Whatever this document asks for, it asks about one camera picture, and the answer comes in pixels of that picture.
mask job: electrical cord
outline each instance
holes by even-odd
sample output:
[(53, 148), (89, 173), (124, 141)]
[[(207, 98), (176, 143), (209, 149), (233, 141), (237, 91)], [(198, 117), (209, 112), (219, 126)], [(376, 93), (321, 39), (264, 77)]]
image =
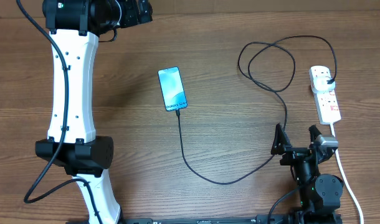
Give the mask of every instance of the electrical cord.
[[(334, 124), (333, 123), (330, 123), (330, 129), (331, 129), (331, 134), (335, 137)], [(342, 176), (342, 179), (344, 180), (345, 186), (348, 189), (348, 192), (351, 195), (353, 202), (356, 205), (356, 208), (358, 209), (360, 224), (364, 224), (364, 217), (363, 217), (362, 208), (360, 207), (358, 199), (354, 195), (351, 187), (349, 186), (348, 180), (346, 179), (345, 171), (342, 167), (342, 163), (341, 163), (341, 159), (340, 159), (340, 153), (338, 152), (338, 149), (335, 151), (335, 157), (337, 158), (338, 168), (340, 168), (341, 176)]]
[(294, 181), (297, 181), (297, 180), (295, 179), (294, 170), (293, 170), (293, 166), (292, 166), (292, 165), (290, 166), (290, 171), (291, 171), (292, 179), (293, 179)]
[(31, 186), (31, 188), (26, 193), (26, 195), (24, 197), (24, 202), (25, 203), (34, 203), (34, 202), (37, 202), (37, 201), (42, 200), (43, 198), (47, 197), (51, 193), (55, 192), (56, 190), (59, 190), (60, 188), (62, 188), (63, 186), (65, 186), (65, 185), (67, 185), (69, 183), (78, 182), (78, 181), (79, 182), (83, 182), (84, 186), (87, 187), (87, 190), (89, 192), (90, 200), (92, 202), (92, 207), (93, 207), (93, 209), (95, 211), (95, 216), (97, 216), (97, 219), (98, 219), (99, 223), (102, 224), (102, 219), (101, 219), (101, 217), (100, 217), (100, 215), (99, 215), (99, 213), (98, 213), (98, 211), (96, 209), (96, 204), (95, 204), (95, 201), (94, 201), (92, 190), (89, 187), (89, 183), (86, 180), (83, 180), (83, 179), (71, 179), (71, 180), (68, 180), (68, 181), (66, 181), (66, 182), (64, 182), (64, 183), (62, 183), (62, 184), (54, 187), (53, 189), (51, 189), (50, 191), (42, 194), (39, 197), (36, 197), (36, 198), (33, 198), (33, 199), (29, 199), (29, 197), (31, 196), (31, 194), (33, 193), (33, 191), (35, 190), (35, 188), (38, 186), (39, 182), (46, 175), (46, 172), (50, 169), (50, 167), (52, 166), (53, 162), (56, 160), (57, 156), (59, 155), (59, 152), (62, 149), (62, 145), (63, 145), (64, 139), (65, 139), (65, 134), (67, 132), (67, 117), (68, 117), (68, 104), (69, 104), (69, 79), (68, 79), (68, 67), (67, 67), (67, 64), (65, 62), (64, 56), (63, 56), (63, 54), (62, 54), (59, 46), (54, 42), (54, 40), (50, 37), (50, 35), (27, 13), (27, 11), (24, 9), (24, 7), (21, 4), (21, 0), (16, 0), (16, 2), (17, 2), (17, 5), (18, 5), (19, 9), (23, 13), (23, 15), (29, 20), (29, 22), (32, 23), (32, 25), (35, 26), (35, 28), (39, 32), (41, 32), (43, 34), (43, 36), (46, 37), (46, 39), (52, 44), (53, 48), (55, 49), (55, 51), (59, 55), (61, 63), (62, 63), (62, 69), (63, 69), (63, 72), (64, 72), (64, 95), (65, 95), (64, 96), (63, 125), (62, 125), (62, 131), (61, 131), (61, 137), (60, 137), (59, 145), (57, 146), (57, 149), (56, 149), (54, 155), (52, 156), (52, 158), (50, 159), (50, 161), (47, 163), (47, 165), (45, 166), (45, 168), (43, 169), (43, 171), (39, 174), (38, 178), (36, 178), (35, 182), (33, 183), (33, 185)]
[(272, 216), (272, 213), (273, 211), (275, 210), (276, 206), (284, 201), (286, 198), (288, 198), (289, 196), (293, 195), (295, 192), (299, 191), (300, 189), (306, 187), (309, 183), (311, 183), (313, 181), (313, 179), (315, 179), (316, 177), (312, 177), (310, 180), (306, 181), (305, 183), (303, 183), (302, 185), (299, 185), (298, 187), (296, 187), (294, 190), (290, 191), (289, 193), (285, 194), (283, 197), (279, 198), (274, 204), (273, 206), (271, 207), (270, 211), (269, 211), (269, 214), (267, 215), (267, 223), (270, 224), (270, 217)]
[(179, 137), (180, 137), (180, 146), (182, 148), (182, 157), (183, 157), (183, 161), (184, 163), (186, 164), (186, 166), (191, 170), (191, 172), (193, 172), (194, 174), (196, 174), (197, 176), (199, 176), (200, 178), (210, 182), (210, 183), (213, 183), (213, 184), (218, 184), (218, 185), (229, 185), (229, 184), (234, 184), (234, 183), (237, 183), (238, 181), (248, 177), (249, 175), (253, 174), (254, 172), (257, 172), (260, 168), (262, 168), (264, 165), (266, 165), (268, 162), (270, 162), (274, 155), (271, 156), (266, 162), (264, 162), (262, 165), (258, 166), (256, 169), (254, 169), (253, 171), (249, 172), (248, 174), (245, 174), (244, 176), (238, 178), (237, 180), (233, 180), (231, 182), (216, 182), (216, 181), (213, 181), (213, 180), (210, 180), (206, 177), (203, 177), (201, 174), (197, 173), (194, 169), (191, 168), (191, 166), (188, 164), (185, 156), (184, 156), (184, 150), (183, 150), (183, 140), (182, 140), (182, 130), (181, 130), (181, 125), (180, 125), (180, 111), (179, 110), (176, 110), (176, 116), (178, 116), (178, 124), (179, 124)]
[[(243, 76), (245, 78), (248, 78), (249, 80), (253, 81), (257, 86), (261, 87), (263, 90), (266, 90), (266, 91), (270, 91), (272, 93), (274, 93), (278, 99), (283, 103), (283, 107), (284, 107), (284, 113), (285, 113), (285, 117), (284, 117), (284, 124), (283, 124), (283, 129), (285, 130), (285, 127), (287, 125), (287, 118), (288, 118), (288, 110), (287, 110), (287, 106), (283, 100), (283, 98), (278, 94), (279, 92), (281, 91), (284, 91), (286, 90), (290, 85), (291, 85), (291, 82), (292, 80), (294, 79), (294, 76), (295, 76), (295, 58), (294, 56), (285, 48), (277, 45), (277, 43), (283, 41), (283, 40), (287, 40), (287, 39), (292, 39), (292, 38), (299, 38), (299, 37), (311, 37), (311, 38), (317, 38), (317, 39), (320, 39), (320, 40), (323, 40), (324, 42), (326, 42), (328, 44), (328, 46), (330, 47), (330, 50), (331, 52), (333, 53), (333, 58), (334, 58), (334, 64), (335, 64), (335, 74), (334, 74), (334, 77), (331, 79), (331, 80), (328, 80), (328, 83), (331, 84), (334, 82), (335, 78), (336, 78), (336, 75), (337, 75), (337, 60), (336, 60), (336, 57), (335, 57), (335, 53), (334, 53), (334, 48), (331, 46), (331, 44), (324, 38), (322, 37), (318, 37), (318, 36), (314, 36), (314, 35), (296, 35), (296, 36), (291, 36), (291, 37), (285, 37), (285, 38), (282, 38), (280, 40), (277, 40), (273, 43), (268, 43), (268, 42), (250, 42), (248, 44), (246, 44), (243, 49), (241, 50), (240, 52), (240, 55), (239, 55), (239, 59), (237, 61), (237, 67), (239, 68), (241, 74), (243, 74)], [(252, 44), (262, 44), (262, 45), (267, 45), (266, 47), (264, 47), (262, 50), (260, 50), (258, 53), (256, 53), (252, 58), (251, 60), (249, 61), (248, 63), (248, 67), (247, 67), (247, 70), (248, 70), (248, 76), (242, 71), (241, 69), (241, 66), (240, 66), (240, 59), (241, 59), (241, 55), (242, 53), (244, 52), (244, 50), (252, 45)], [(287, 85), (280, 89), (280, 90), (274, 90), (273, 88), (270, 88), (268, 85), (262, 83), (262, 82), (259, 82), (257, 81), (256, 79), (253, 78), (253, 76), (251, 75), (251, 71), (250, 71), (250, 66), (251, 66), (251, 63), (254, 61), (255, 57), (257, 57), (260, 53), (262, 53), (264, 50), (270, 48), (270, 47), (276, 47), (278, 49), (281, 49), (282, 51), (286, 52), (292, 59), (293, 61), (293, 72), (292, 72), (292, 75), (291, 75), (291, 79), (290, 81), (287, 83)], [(253, 174), (254, 172), (258, 171), (259, 169), (261, 169), (264, 165), (268, 164), (274, 157), (274, 155), (272, 155), (271, 157), (269, 157), (269, 159), (267, 159), (266, 162), (264, 162), (261, 166), (257, 167), (256, 169), (254, 169), (253, 171), (249, 172), (248, 174), (245, 174), (243, 177), (237, 179), (237, 180), (234, 180), (232, 182), (216, 182), (216, 181), (213, 181), (213, 180), (210, 180), (204, 176), (202, 176), (201, 174), (198, 174), (194, 169), (191, 168), (191, 166), (188, 164), (185, 156), (184, 156), (184, 149), (183, 149), (183, 140), (182, 140), (182, 132), (181, 132), (181, 125), (180, 125), (180, 111), (179, 110), (176, 110), (176, 116), (178, 117), (178, 124), (179, 124), (179, 137), (180, 137), (180, 143), (181, 143), (181, 150), (182, 150), (182, 157), (183, 157), (183, 161), (184, 163), (186, 164), (186, 166), (191, 170), (191, 172), (193, 172), (194, 174), (196, 174), (198, 177), (210, 182), (210, 183), (213, 183), (213, 184), (219, 184), (219, 185), (229, 185), (229, 184), (234, 184), (246, 177), (248, 177), (249, 175)]]
[(113, 42), (116, 40), (116, 37), (118, 36), (118, 32), (116, 31), (116, 28), (113, 29), (114, 31), (114, 36), (111, 40), (103, 40), (103, 41), (99, 41), (99, 43), (104, 43), (104, 42)]

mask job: power strip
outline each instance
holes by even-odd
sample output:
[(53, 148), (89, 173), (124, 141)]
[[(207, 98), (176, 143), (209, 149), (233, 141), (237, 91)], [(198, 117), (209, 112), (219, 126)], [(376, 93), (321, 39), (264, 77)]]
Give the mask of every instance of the power strip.
[[(319, 116), (320, 124), (329, 124), (331, 128), (331, 134), (335, 136), (334, 123), (341, 119), (340, 108), (338, 107), (337, 97), (335, 95), (335, 82), (328, 84), (327, 80), (331, 79), (330, 69), (324, 66), (313, 66), (309, 70), (310, 85), (312, 87), (313, 95), (315, 96), (317, 114)], [(364, 224), (363, 211), (360, 207), (358, 199), (354, 195), (348, 180), (346, 179), (344, 169), (341, 164), (340, 154), (338, 149), (335, 151), (338, 167), (345, 186), (351, 195), (356, 208), (358, 209), (360, 224)]]
[(313, 66), (309, 69), (309, 76), (313, 95), (315, 96), (317, 114), (320, 124), (333, 124), (341, 119), (340, 108), (338, 107), (337, 97), (335, 95), (334, 84), (326, 84), (318, 87), (316, 81), (326, 82), (331, 79), (330, 69), (324, 66)]

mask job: black cable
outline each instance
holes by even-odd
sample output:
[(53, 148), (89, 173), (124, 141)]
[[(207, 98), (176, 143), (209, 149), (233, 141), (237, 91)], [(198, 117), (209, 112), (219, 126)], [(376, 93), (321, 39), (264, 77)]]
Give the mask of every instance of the black cable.
[(317, 152), (317, 149), (314, 150), (315, 151), (315, 176), (319, 175), (318, 171), (319, 171), (319, 159), (318, 159), (318, 152)]
[(113, 42), (116, 40), (116, 37), (118, 36), (118, 32), (116, 31), (116, 28), (113, 29), (114, 30), (114, 36), (111, 40), (103, 40), (103, 41), (99, 41), (99, 43), (104, 43), (104, 42)]
[(100, 222), (100, 224), (102, 224), (102, 219), (101, 219), (101, 217), (98, 214), (98, 211), (96, 209), (96, 205), (95, 205), (95, 202), (94, 202), (92, 190), (89, 187), (88, 182), (86, 180), (83, 180), (83, 179), (68, 180), (68, 181), (64, 182), (63, 184), (60, 184), (60, 185), (54, 187), (52, 190), (50, 190), (50, 191), (42, 194), (39, 197), (36, 197), (36, 198), (33, 198), (33, 199), (29, 199), (29, 197), (31, 196), (31, 194), (33, 193), (33, 191), (35, 190), (35, 188), (37, 187), (37, 185), (39, 184), (39, 182), (42, 180), (42, 178), (46, 175), (46, 172), (50, 169), (50, 167), (52, 166), (53, 162), (56, 160), (57, 156), (59, 155), (59, 152), (62, 149), (62, 145), (63, 145), (64, 139), (65, 139), (65, 134), (67, 132), (67, 117), (68, 117), (68, 103), (69, 103), (69, 80), (68, 80), (68, 67), (67, 67), (67, 64), (65, 62), (64, 56), (63, 56), (63, 54), (62, 54), (59, 46), (54, 42), (54, 40), (50, 37), (50, 35), (27, 13), (27, 11), (24, 9), (24, 7), (21, 4), (21, 0), (16, 0), (16, 2), (17, 2), (17, 5), (18, 5), (19, 9), (23, 13), (23, 15), (29, 20), (29, 22), (32, 23), (32, 25), (35, 26), (35, 28), (39, 32), (41, 32), (43, 34), (43, 36), (46, 37), (46, 39), (52, 44), (53, 48), (55, 49), (55, 51), (59, 55), (60, 60), (61, 60), (61, 64), (62, 64), (62, 69), (63, 69), (63, 72), (64, 72), (64, 95), (65, 95), (64, 96), (63, 125), (62, 125), (62, 131), (61, 131), (61, 137), (60, 137), (59, 145), (57, 146), (56, 152), (54, 153), (54, 155), (52, 156), (52, 158), (50, 159), (50, 161), (47, 163), (47, 165), (45, 166), (45, 168), (43, 169), (43, 171), (39, 174), (38, 178), (36, 178), (35, 182), (33, 183), (33, 185), (31, 186), (31, 188), (26, 193), (26, 195), (24, 197), (24, 202), (25, 203), (34, 203), (34, 202), (37, 202), (37, 201), (39, 201), (39, 200), (47, 197), (51, 193), (55, 192), (56, 190), (59, 190), (61, 187), (65, 186), (65, 185), (67, 185), (69, 183), (80, 181), (80, 182), (83, 182), (87, 186), (87, 189), (89, 191), (90, 200), (92, 201), (92, 207), (93, 207), (93, 209), (95, 211), (95, 216), (97, 216), (98, 221)]
[(290, 171), (291, 171), (292, 179), (293, 179), (294, 181), (297, 181), (297, 180), (295, 179), (294, 171), (292, 170), (292, 168), (293, 168), (293, 166), (291, 165), (291, 166), (290, 166)]
[(191, 170), (191, 172), (193, 172), (194, 174), (196, 174), (197, 176), (199, 176), (200, 178), (210, 182), (210, 183), (213, 183), (213, 184), (219, 184), (219, 185), (229, 185), (229, 184), (234, 184), (234, 183), (237, 183), (238, 181), (248, 177), (249, 175), (253, 174), (254, 172), (257, 172), (260, 168), (262, 168), (264, 165), (266, 165), (268, 162), (270, 162), (274, 155), (272, 155), (266, 162), (264, 162), (262, 165), (258, 166), (256, 169), (254, 169), (253, 171), (249, 172), (248, 174), (245, 174), (244, 176), (238, 178), (237, 180), (233, 180), (232, 182), (216, 182), (216, 181), (213, 181), (213, 180), (210, 180), (206, 177), (203, 177), (201, 174), (197, 173), (194, 169), (191, 168), (191, 166), (188, 164), (185, 156), (184, 156), (184, 150), (183, 150), (183, 140), (182, 140), (182, 130), (181, 130), (181, 125), (180, 125), (180, 111), (179, 110), (176, 110), (176, 115), (178, 116), (178, 123), (179, 123), (179, 137), (180, 137), (180, 146), (182, 148), (182, 157), (183, 157), (183, 161), (184, 163), (186, 164), (186, 166)]
[(303, 183), (302, 185), (299, 185), (298, 187), (296, 187), (294, 190), (290, 191), (289, 193), (285, 194), (283, 197), (279, 198), (274, 204), (273, 206), (271, 207), (270, 211), (269, 211), (269, 214), (267, 215), (267, 223), (270, 224), (270, 217), (272, 216), (272, 213), (273, 211), (275, 210), (276, 206), (282, 202), (283, 200), (285, 200), (286, 198), (288, 198), (289, 196), (293, 195), (295, 192), (299, 191), (300, 189), (306, 187), (309, 183), (311, 183), (313, 180), (315, 179), (315, 177), (311, 177), (310, 180), (306, 181), (305, 183)]
[[(317, 38), (317, 39), (321, 39), (321, 40), (323, 40), (324, 42), (326, 42), (326, 43), (328, 44), (328, 46), (329, 46), (330, 49), (331, 49), (331, 52), (333, 53), (334, 64), (335, 64), (335, 74), (334, 74), (334, 77), (333, 77), (331, 80), (329, 80), (328, 83), (329, 83), (329, 84), (333, 83), (334, 80), (335, 80), (335, 78), (336, 78), (336, 76), (337, 76), (337, 60), (336, 60), (336, 57), (335, 57), (334, 48), (331, 46), (331, 44), (330, 44), (326, 39), (324, 39), (324, 38), (322, 38), (322, 37), (314, 36), (314, 35), (296, 35), (296, 36), (291, 36), (291, 37), (285, 37), (285, 38), (282, 38), (282, 39), (280, 39), (280, 40), (277, 40), (277, 41), (275, 41), (275, 42), (273, 42), (273, 43), (267, 43), (267, 42), (250, 42), (250, 43), (248, 43), (247, 45), (245, 45), (245, 46), (243, 47), (243, 49), (242, 49), (241, 52), (240, 52), (239, 59), (238, 59), (238, 61), (237, 61), (237, 66), (238, 66), (238, 68), (239, 68), (241, 74), (243, 74), (243, 76), (244, 76), (245, 78), (248, 78), (249, 80), (252, 80), (257, 86), (261, 87), (263, 90), (270, 91), (270, 92), (274, 93), (274, 94), (278, 97), (278, 99), (283, 103), (284, 113), (285, 113), (284, 124), (283, 124), (283, 129), (284, 129), (284, 130), (285, 130), (285, 127), (286, 127), (286, 125), (287, 125), (288, 110), (287, 110), (287, 106), (286, 106), (286, 104), (285, 104), (283, 98), (282, 98), (278, 93), (281, 92), (281, 91), (286, 90), (286, 89), (291, 85), (291, 82), (292, 82), (292, 80), (294, 79), (294, 76), (295, 76), (295, 65), (296, 65), (296, 63), (295, 63), (295, 58), (294, 58), (294, 56), (293, 56), (293, 55), (292, 55), (287, 49), (285, 49), (285, 48), (283, 48), (283, 47), (281, 47), (281, 46), (279, 46), (279, 45), (276, 45), (276, 44), (279, 43), (280, 41), (283, 41), (283, 40), (287, 40), (287, 39), (291, 39), (291, 38), (299, 38), (299, 37), (312, 37), (312, 38)], [(264, 47), (262, 50), (260, 50), (258, 53), (256, 53), (256, 54), (251, 58), (250, 62), (248, 63), (248, 67), (247, 67), (247, 70), (248, 70), (248, 76), (247, 76), (247, 75), (242, 71), (242, 69), (241, 69), (241, 66), (240, 66), (240, 59), (241, 59), (241, 55), (242, 55), (242, 53), (244, 52), (244, 50), (245, 50), (249, 45), (252, 45), (252, 44), (264, 44), (264, 45), (267, 45), (267, 46)], [(257, 81), (256, 79), (254, 79), (254, 78), (252, 77), (252, 75), (251, 75), (251, 71), (250, 71), (251, 63), (254, 61), (255, 57), (257, 57), (260, 53), (262, 53), (264, 50), (266, 50), (266, 49), (268, 49), (268, 48), (270, 48), (270, 47), (276, 47), (276, 48), (279, 48), (279, 49), (283, 50), (284, 52), (286, 52), (286, 53), (291, 57), (291, 59), (292, 59), (292, 61), (293, 61), (293, 72), (292, 72), (292, 75), (291, 75), (291, 79), (290, 79), (290, 81), (288, 82), (288, 84), (287, 84), (284, 88), (282, 88), (282, 89), (280, 89), (280, 90), (274, 90), (273, 88), (270, 88), (268, 85), (266, 85), (266, 84), (264, 84), (264, 83), (262, 83), (262, 82)], [(240, 181), (240, 180), (242, 180), (242, 179), (248, 177), (249, 175), (253, 174), (254, 172), (258, 171), (260, 168), (262, 168), (264, 165), (266, 165), (268, 162), (270, 162), (270, 161), (273, 159), (273, 157), (274, 157), (274, 155), (272, 155), (272, 156), (271, 156), (266, 162), (264, 162), (261, 166), (257, 167), (256, 169), (254, 169), (253, 171), (249, 172), (249, 173), (246, 174), (245, 176), (243, 176), (243, 177), (241, 177), (241, 178), (239, 178), (239, 179), (237, 179), (237, 180), (235, 180), (235, 181), (232, 181), (232, 182), (222, 183), (222, 182), (216, 182), (216, 181), (210, 180), (210, 179), (208, 179), (208, 178), (205, 178), (205, 177), (203, 177), (202, 175), (198, 174), (194, 169), (192, 169), (192, 168), (190, 167), (190, 165), (188, 164), (188, 162), (187, 162), (187, 160), (186, 160), (186, 158), (185, 158), (185, 156), (184, 156), (183, 141), (182, 141), (182, 132), (181, 132), (181, 125), (180, 125), (180, 111), (179, 111), (179, 110), (176, 110), (176, 115), (177, 115), (177, 117), (178, 117), (178, 123), (179, 123), (179, 137), (180, 137), (180, 142), (181, 142), (181, 149), (182, 149), (182, 157), (183, 157), (183, 161), (184, 161), (184, 163), (187, 165), (187, 167), (188, 167), (188, 168), (189, 168), (194, 174), (196, 174), (197, 176), (199, 176), (200, 178), (202, 178), (202, 179), (204, 179), (204, 180), (206, 180), (206, 181), (208, 181), (208, 182), (211, 182), (211, 183), (213, 183), (213, 184), (219, 184), (219, 185), (229, 185), (229, 184), (234, 184), (234, 183), (236, 183), (236, 182), (238, 182), (238, 181)], [(292, 168), (291, 168), (291, 172), (292, 172), (292, 176), (293, 176), (293, 178), (294, 178), (294, 180), (295, 180), (295, 176), (294, 176), (294, 174), (293, 174)]]

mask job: wooden table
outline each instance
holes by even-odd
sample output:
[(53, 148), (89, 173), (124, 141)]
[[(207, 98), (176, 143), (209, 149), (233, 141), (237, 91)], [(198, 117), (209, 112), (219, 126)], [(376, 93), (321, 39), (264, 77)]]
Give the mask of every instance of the wooden table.
[[(272, 93), (239, 74), (239, 52), (251, 41), (300, 34), (322, 36), (336, 50), (343, 119), (335, 128), (342, 162), (366, 223), (380, 223), (380, 11), (156, 16), (153, 23), (119, 30), (116, 42), (100, 44), (93, 115), (97, 134), (115, 142), (110, 176), (126, 217), (252, 217), (267, 213), (295, 187), (279, 156), (233, 185), (195, 176), (182, 160), (178, 122), (175, 113), (165, 112), (157, 71), (181, 69), (189, 102), (181, 113), (189, 163), (213, 180), (234, 180), (269, 158), (275, 125), (284, 117)], [(305, 147), (308, 127), (318, 123), (308, 69), (333, 68), (333, 59), (319, 40), (293, 39), (282, 46), (297, 60), (296, 77), (282, 93), (289, 112), (286, 131), (294, 146)], [(246, 51), (242, 65), (260, 48)], [(28, 21), (0, 20), (0, 223), (88, 217), (75, 184), (35, 204), (22, 202), (46, 164), (36, 157), (34, 143), (49, 128), (52, 68), (50, 44)], [(279, 88), (290, 78), (292, 61), (272, 49), (255, 60), (252, 71), (261, 82)], [(329, 127), (318, 127), (330, 133)], [(335, 158), (320, 170), (340, 175)], [(69, 178), (53, 166), (34, 195)], [(346, 189), (341, 203), (338, 213), (344, 222), (356, 223), (358, 214)], [(294, 196), (275, 212), (297, 205)]]

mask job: smartphone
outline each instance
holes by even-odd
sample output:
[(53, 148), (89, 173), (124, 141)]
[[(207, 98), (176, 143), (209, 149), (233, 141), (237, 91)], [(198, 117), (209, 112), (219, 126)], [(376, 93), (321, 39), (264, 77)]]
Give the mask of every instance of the smartphone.
[(159, 84), (167, 111), (188, 107), (184, 88), (178, 67), (166, 68), (158, 71)]

